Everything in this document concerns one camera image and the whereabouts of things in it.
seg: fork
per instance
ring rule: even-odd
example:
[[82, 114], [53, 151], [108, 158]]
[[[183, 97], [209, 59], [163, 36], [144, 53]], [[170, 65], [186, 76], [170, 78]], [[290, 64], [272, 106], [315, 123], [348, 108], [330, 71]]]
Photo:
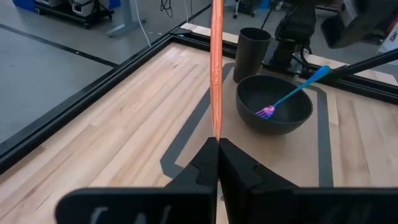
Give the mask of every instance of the fork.
[[322, 66], [305, 83], [303, 83], [300, 86], [298, 86], [295, 90], [291, 91], [288, 95], [286, 95], [282, 99], [278, 100], [275, 104], [269, 105], [269, 106], [259, 110], [258, 112], [256, 112], [256, 115], [258, 115], [258, 116], [260, 116], [261, 118], [264, 118], [264, 119], [269, 119], [274, 114], [274, 112], [276, 110], [276, 107], [281, 102], [283, 102], [287, 98], [291, 97], [294, 93], [298, 92], [302, 88], [305, 88], [305, 87], [311, 85], [311, 83], [316, 82], [319, 79], [321, 79], [322, 77], [324, 77], [325, 75], [329, 74], [330, 70], [331, 70], [331, 68], [329, 66], [327, 66], [327, 65]]

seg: gray floor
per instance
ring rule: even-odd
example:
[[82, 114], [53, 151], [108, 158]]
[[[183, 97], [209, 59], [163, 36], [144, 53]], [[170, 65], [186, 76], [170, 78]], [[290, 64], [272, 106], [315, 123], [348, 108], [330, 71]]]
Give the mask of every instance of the gray floor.
[[[138, 0], [144, 28], [151, 41], [186, 19], [183, 0], [174, 0], [174, 17], [160, 12], [159, 0]], [[193, 0], [193, 14], [211, 0]], [[43, 39], [94, 55], [119, 64], [147, 46], [140, 29], [118, 38], [109, 38], [106, 32], [120, 25], [119, 9], [113, 21], [86, 30], [54, 17], [40, 16], [19, 9], [11, 0], [0, 1], [0, 23], [36, 35]], [[224, 31], [239, 34], [243, 27], [260, 27], [266, 10], [258, 10], [255, 18], [239, 15], [233, 19], [233, 10], [225, 10]], [[210, 26], [211, 10], [192, 23]], [[344, 49], [329, 49], [320, 32], [321, 21], [329, 12], [318, 11], [317, 31], [312, 38], [314, 54], [346, 63], [353, 63], [375, 55], [379, 46], [358, 43]], [[273, 33], [284, 12], [273, 12], [266, 30]], [[111, 67], [75, 54], [40, 43], [27, 37], [0, 29], [0, 142], [9, 138], [69, 96], [81, 90]], [[384, 65], [377, 70], [398, 74], [395, 66]]]
[[6, 30], [0, 37], [0, 142], [112, 69]]

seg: white cable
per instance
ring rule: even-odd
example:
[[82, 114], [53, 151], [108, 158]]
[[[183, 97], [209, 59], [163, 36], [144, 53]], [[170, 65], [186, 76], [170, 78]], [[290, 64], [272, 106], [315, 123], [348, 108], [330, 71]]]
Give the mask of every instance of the white cable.
[[149, 42], [148, 36], [147, 36], [147, 34], [145, 33], [144, 27], [142, 26], [141, 19], [139, 18], [137, 0], [135, 0], [135, 2], [136, 2], [136, 11], [137, 11], [137, 17], [138, 17], [139, 25], [141, 26], [142, 32], [144, 33], [145, 38], [147, 39], [147, 42], [148, 42], [149, 47], [152, 47], [151, 44], [150, 44], [150, 42]]
[[187, 13], [187, 23], [189, 22], [189, 15], [188, 15], [188, 7], [187, 7], [187, 0], [183, 0], [185, 5], [185, 12]]

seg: fork handle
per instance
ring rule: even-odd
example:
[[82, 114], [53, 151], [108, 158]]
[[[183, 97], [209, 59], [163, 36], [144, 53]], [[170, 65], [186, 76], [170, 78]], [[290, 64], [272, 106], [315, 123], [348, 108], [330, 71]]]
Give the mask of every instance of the fork handle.
[[311, 83], [316, 82], [319, 79], [321, 79], [322, 77], [324, 77], [325, 75], [329, 74], [330, 70], [331, 70], [331, 68], [329, 66], [327, 66], [327, 65], [322, 66], [321, 68], [318, 69], [317, 72], [315, 72], [315, 74], [313, 74], [311, 76], [311, 78], [309, 78], [305, 83], [301, 84], [295, 90], [291, 91], [288, 95], [284, 96], [282, 99], [280, 99], [278, 102], [276, 102], [276, 104], [274, 104], [274, 106], [277, 106], [279, 103], [281, 103], [284, 100], [286, 100], [287, 98], [291, 97], [294, 93], [298, 92], [302, 88], [305, 88], [305, 87], [311, 85]]

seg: wooden tabletop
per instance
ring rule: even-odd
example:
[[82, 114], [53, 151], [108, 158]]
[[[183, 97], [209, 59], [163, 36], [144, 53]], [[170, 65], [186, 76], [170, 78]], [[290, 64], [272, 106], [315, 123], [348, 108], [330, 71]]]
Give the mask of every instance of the wooden tabletop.
[[[308, 60], [340, 65], [313, 55]], [[55, 223], [58, 200], [77, 188], [167, 184], [211, 135], [209, 62], [209, 53], [198, 49], [163, 49], [0, 176], [0, 223]], [[398, 106], [315, 84], [305, 90], [315, 110], [302, 127], [261, 136], [237, 117], [233, 62], [223, 59], [230, 141], [299, 186], [398, 185]], [[397, 85], [388, 74], [360, 75]], [[217, 222], [227, 223], [221, 201]]]

